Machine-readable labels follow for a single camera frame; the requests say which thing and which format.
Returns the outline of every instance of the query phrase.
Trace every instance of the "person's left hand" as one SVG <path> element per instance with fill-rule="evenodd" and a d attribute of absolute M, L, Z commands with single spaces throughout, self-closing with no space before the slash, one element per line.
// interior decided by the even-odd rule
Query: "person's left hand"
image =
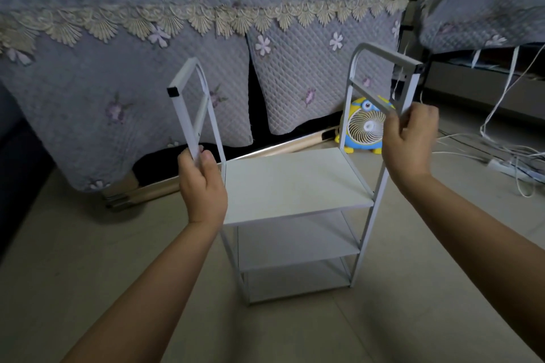
<path fill-rule="evenodd" d="M 219 229 L 227 212 L 227 190 L 214 155 L 206 150 L 199 154 L 199 158 L 200 168 L 195 166 L 189 148 L 178 155 L 181 196 L 187 206 L 189 223 L 202 223 Z"/>

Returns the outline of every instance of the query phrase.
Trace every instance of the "person's right hand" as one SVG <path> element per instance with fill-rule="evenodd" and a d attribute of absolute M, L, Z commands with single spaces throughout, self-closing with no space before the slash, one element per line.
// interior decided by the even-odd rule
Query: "person's right hand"
<path fill-rule="evenodd" d="M 214 155 L 201 148 L 199 158 L 201 165 L 197 168 L 189 148 L 178 155 L 181 196 L 189 223 L 201 223 L 219 230 L 227 212 L 227 191 Z"/>
<path fill-rule="evenodd" d="M 394 111 L 386 116 L 382 155 L 398 187 L 406 187 L 415 178 L 431 175 L 429 165 L 438 123 L 439 109 L 416 102 L 401 120 Z"/>

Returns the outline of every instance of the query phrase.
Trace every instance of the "yellow and blue fan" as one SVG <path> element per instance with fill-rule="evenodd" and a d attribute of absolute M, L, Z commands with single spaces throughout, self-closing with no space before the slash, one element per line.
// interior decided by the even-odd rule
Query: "yellow and blue fan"
<path fill-rule="evenodd" d="M 380 96 L 379 98 L 393 108 L 393 105 L 386 99 Z M 382 153 L 385 119 L 386 115 L 366 98 L 353 101 L 348 111 L 344 152 L 351 154 L 355 149 L 370 149 L 375 154 Z M 339 143 L 339 135 L 335 137 L 335 142 Z"/>

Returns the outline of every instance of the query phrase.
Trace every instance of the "person's left arm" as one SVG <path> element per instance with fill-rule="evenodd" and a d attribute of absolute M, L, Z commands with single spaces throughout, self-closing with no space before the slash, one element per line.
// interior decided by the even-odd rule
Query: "person's left arm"
<path fill-rule="evenodd" d="M 227 211 L 227 191 L 209 151 L 201 169 L 188 150 L 178 157 L 189 224 L 79 339 L 72 362 L 159 362 Z"/>

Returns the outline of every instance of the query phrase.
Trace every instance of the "forearm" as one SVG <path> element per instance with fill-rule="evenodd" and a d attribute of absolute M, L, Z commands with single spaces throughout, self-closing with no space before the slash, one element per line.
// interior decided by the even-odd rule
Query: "forearm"
<path fill-rule="evenodd" d="M 431 176 L 400 189 L 496 311 L 545 358 L 545 251 Z"/>
<path fill-rule="evenodd" d="M 218 227 L 189 224 L 78 341 L 65 362 L 159 362 Z"/>

